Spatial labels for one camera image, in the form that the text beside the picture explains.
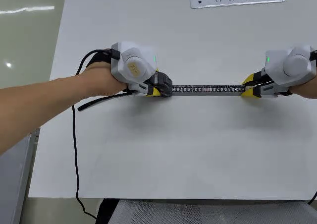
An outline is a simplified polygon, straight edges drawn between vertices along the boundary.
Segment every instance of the yellow label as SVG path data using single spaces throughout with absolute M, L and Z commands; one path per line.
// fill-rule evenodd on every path
M 133 77 L 138 77 L 140 75 L 140 70 L 135 63 L 128 63 L 128 68 Z

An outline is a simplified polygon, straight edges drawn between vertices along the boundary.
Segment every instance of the forearm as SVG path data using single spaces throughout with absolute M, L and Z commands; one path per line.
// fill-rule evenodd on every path
M 26 134 L 90 96 L 81 75 L 0 90 L 0 154 Z

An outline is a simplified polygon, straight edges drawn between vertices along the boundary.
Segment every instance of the wrist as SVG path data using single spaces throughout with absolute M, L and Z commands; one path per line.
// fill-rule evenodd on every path
M 97 96 L 96 91 L 93 85 L 93 81 L 84 74 L 79 74 L 74 76 L 77 81 L 78 89 L 81 90 L 81 97 L 82 99 L 87 99 L 90 97 Z

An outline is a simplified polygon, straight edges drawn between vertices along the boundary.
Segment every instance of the power cord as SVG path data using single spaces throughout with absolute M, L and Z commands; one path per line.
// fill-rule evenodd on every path
M 89 52 L 88 54 L 86 54 L 84 56 L 84 58 L 82 59 L 82 61 L 80 62 L 79 68 L 76 72 L 76 75 L 78 75 L 83 67 L 83 64 L 85 62 L 85 60 L 92 54 L 94 53 L 98 53 L 98 52 L 102 52 L 102 53 L 108 53 L 109 50 L 94 50 Z M 77 186 L 76 186 L 76 199 L 79 202 L 80 206 L 83 209 L 83 212 L 89 216 L 91 216 L 92 218 L 94 218 L 95 220 L 97 220 L 97 217 L 94 216 L 93 214 L 89 213 L 86 211 L 84 204 L 82 203 L 82 201 L 79 199 L 78 197 L 78 193 L 79 193 L 79 173 L 78 173 L 78 155 L 77 155 L 77 142 L 76 142 L 76 113 L 75 113 L 75 106 L 72 105 L 72 112 L 73 112 L 73 140 L 74 140 L 74 153 L 75 153 L 75 169 L 76 169 L 76 181 L 77 181 Z
M 312 204 L 312 202 L 315 200 L 316 197 L 317 197 L 317 192 L 315 193 L 315 195 L 312 197 L 312 199 L 307 204 L 308 205 Z

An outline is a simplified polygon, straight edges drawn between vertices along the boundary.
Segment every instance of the black cable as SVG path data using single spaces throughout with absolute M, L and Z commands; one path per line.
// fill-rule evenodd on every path
M 106 52 L 108 50 L 94 50 L 89 52 L 88 54 L 86 54 L 84 56 L 84 58 L 81 60 L 79 68 L 76 72 L 76 75 L 78 75 L 81 71 L 81 68 L 83 67 L 83 64 L 85 62 L 85 60 L 92 54 L 97 53 L 97 52 Z M 76 180 L 77 180 L 77 185 L 76 185 L 76 199 L 79 202 L 80 206 L 83 209 L 83 212 L 89 216 L 91 216 L 92 218 L 94 218 L 95 220 L 97 220 L 97 217 L 95 217 L 94 215 L 92 215 L 91 213 L 86 212 L 85 206 L 82 203 L 82 201 L 80 201 L 79 197 L 78 197 L 78 193 L 79 193 L 79 173 L 78 173 L 78 157 L 77 157 L 77 142 L 76 142 L 76 113 L 75 113 L 75 106 L 72 105 L 71 106 L 72 111 L 73 111 L 73 140 L 74 140 L 74 153 L 75 153 L 75 169 L 76 169 Z
M 317 192 L 315 193 L 315 195 L 312 197 L 312 199 L 307 204 L 308 205 L 312 204 L 312 202 L 315 200 L 316 197 L 317 197 Z
M 76 199 L 79 202 L 80 206 L 83 209 L 83 212 L 89 216 L 91 216 L 92 218 L 94 218 L 95 220 L 97 220 L 97 217 L 95 217 L 94 215 L 92 215 L 91 213 L 86 212 L 85 206 L 82 203 L 82 201 L 80 201 L 79 197 L 78 197 L 78 192 L 79 192 L 79 173 L 78 173 L 78 158 L 77 158 L 77 143 L 76 143 L 76 115 L 75 115 L 75 106 L 71 106 L 72 111 L 73 111 L 73 139 L 74 139 L 74 151 L 75 151 L 75 168 L 76 168 L 76 180 L 77 180 L 77 187 L 76 187 Z
M 107 96 L 107 97 L 102 97 L 102 98 L 99 98 L 99 99 L 95 99 L 95 100 L 92 100 L 88 103 L 85 103 L 84 105 L 80 106 L 78 108 L 78 111 L 82 111 L 84 109 L 87 109 L 99 102 L 102 102 L 102 101 L 106 101 L 106 100 L 109 100 L 109 99 L 113 99 L 113 98 L 119 98 L 119 97 L 124 97 L 124 96 L 128 96 L 128 95 L 131 95 L 132 93 L 131 92 L 127 92 L 127 93 L 122 93 L 122 94 L 114 94 L 114 95 L 111 95 L 111 96 Z

